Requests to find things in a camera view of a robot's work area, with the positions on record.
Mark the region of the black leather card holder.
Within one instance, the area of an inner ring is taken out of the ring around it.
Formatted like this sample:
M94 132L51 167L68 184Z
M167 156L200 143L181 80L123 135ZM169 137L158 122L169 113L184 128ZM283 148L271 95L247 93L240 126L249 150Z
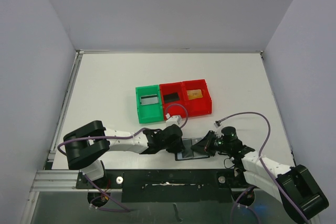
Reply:
M202 138L183 138L182 143L184 145L184 149L175 154L175 160L176 161L187 161L187 160L194 160L194 159L205 159L210 158L207 154L200 154L198 152L195 152L191 149L193 145L198 143Z

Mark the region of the red plastic bin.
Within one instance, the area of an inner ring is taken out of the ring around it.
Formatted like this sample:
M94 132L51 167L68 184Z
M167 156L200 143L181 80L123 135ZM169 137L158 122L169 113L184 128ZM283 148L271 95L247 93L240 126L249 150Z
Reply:
M190 117L212 114L212 98L205 79L183 81L185 105Z
M183 106L187 109L186 95L184 94L183 83L163 83L160 84L159 87L161 92L164 119L167 120L167 114L169 114L170 116L180 115L182 118L186 118L186 112L181 107ZM180 104L181 106L174 105L169 107L171 104Z

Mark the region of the green plastic bin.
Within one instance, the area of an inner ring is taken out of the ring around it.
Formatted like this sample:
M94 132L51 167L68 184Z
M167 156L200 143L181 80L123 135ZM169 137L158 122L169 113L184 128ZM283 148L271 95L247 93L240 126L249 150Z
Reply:
M159 85L136 87L136 107L140 124L163 121L163 105Z

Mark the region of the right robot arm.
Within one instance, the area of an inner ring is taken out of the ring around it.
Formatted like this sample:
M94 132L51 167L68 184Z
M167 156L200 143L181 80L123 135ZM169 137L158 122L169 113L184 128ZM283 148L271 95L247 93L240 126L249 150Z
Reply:
M305 223L329 206L329 201L305 166L289 166L262 157L242 143L232 126L209 131L191 149L202 155L221 153L228 156L238 169L234 173L234 182L238 186L250 184L273 196L296 223Z

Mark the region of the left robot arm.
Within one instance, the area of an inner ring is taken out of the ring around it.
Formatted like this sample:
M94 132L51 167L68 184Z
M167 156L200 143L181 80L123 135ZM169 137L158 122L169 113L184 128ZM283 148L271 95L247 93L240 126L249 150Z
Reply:
M134 133L112 130L110 136L106 135L106 130L102 121L95 120L66 134L57 146L57 150L66 156L68 168L82 172L96 188L107 181L103 162L99 160L106 152L152 155L161 150L176 154L185 149L183 133L177 124L164 129L143 127Z

